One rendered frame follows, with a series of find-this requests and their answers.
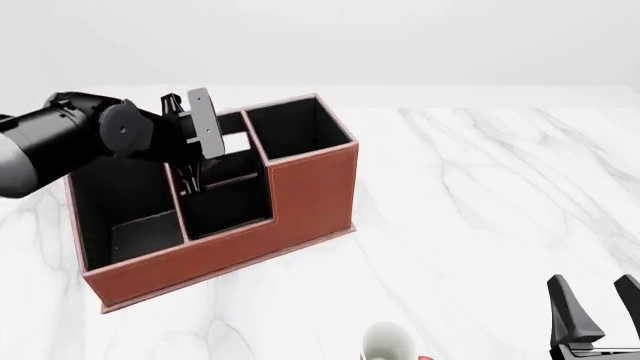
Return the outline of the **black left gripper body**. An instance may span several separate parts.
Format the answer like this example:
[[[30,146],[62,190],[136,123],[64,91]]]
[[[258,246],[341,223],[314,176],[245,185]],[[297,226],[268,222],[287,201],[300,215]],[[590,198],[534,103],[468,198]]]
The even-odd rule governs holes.
[[[170,142],[170,161],[173,167],[187,167],[197,164],[202,158],[202,149],[196,137],[192,118],[187,113],[170,112],[172,137]]]

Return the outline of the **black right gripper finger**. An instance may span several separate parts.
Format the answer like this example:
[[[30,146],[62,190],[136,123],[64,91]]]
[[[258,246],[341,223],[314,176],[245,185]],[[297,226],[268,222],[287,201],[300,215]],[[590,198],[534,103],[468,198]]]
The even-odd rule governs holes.
[[[614,282],[635,327],[640,327],[640,283],[632,275],[622,275]]]
[[[592,344],[605,336],[562,275],[553,275],[547,281],[547,289],[552,314],[551,344]]]

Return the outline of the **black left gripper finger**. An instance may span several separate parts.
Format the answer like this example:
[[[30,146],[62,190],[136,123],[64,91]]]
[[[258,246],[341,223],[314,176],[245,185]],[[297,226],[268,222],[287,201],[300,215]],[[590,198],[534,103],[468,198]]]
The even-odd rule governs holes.
[[[175,93],[169,93],[161,97],[162,116],[178,116],[182,113],[181,97]]]
[[[195,161],[190,164],[175,167],[186,195],[202,194],[206,191],[206,188],[201,182],[202,169],[202,161]]]

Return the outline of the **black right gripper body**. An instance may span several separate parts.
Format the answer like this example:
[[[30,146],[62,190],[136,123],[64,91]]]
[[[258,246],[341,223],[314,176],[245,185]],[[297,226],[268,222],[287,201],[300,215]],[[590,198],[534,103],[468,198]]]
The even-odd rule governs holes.
[[[594,347],[591,342],[559,341],[550,346],[552,360],[640,360],[639,347]]]

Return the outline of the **white book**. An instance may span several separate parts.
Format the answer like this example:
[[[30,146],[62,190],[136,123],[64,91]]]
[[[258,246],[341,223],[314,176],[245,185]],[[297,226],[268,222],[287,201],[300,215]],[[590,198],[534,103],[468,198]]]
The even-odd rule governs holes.
[[[222,137],[225,154],[233,154],[236,152],[244,152],[251,149],[251,143],[246,132],[238,132],[234,134],[225,134]]]

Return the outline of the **red-brown desk caddy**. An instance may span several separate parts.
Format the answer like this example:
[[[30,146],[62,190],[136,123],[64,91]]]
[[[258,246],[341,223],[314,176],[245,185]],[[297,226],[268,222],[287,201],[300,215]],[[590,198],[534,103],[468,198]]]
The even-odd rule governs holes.
[[[218,117],[248,149],[187,191],[165,164],[99,158],[65,180],[82,278],[103,312],[351,233],[358,142],[319,95]]]

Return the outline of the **grey plate on black stalk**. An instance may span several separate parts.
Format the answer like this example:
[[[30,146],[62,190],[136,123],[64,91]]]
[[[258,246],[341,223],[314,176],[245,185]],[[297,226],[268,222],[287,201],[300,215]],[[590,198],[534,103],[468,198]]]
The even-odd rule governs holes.
[[[205,159],[219,158],[225,154],[225,145],[216,112],[207,89],[187,92],[190,115]]]

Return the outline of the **white mug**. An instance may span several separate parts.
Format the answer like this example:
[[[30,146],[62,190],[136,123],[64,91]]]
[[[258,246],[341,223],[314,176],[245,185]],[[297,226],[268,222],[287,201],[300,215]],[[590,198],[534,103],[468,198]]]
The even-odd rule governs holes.
[[[419,353],[414,338],[397,323],[373,323],[364,332],[359,360],[435,360]]]

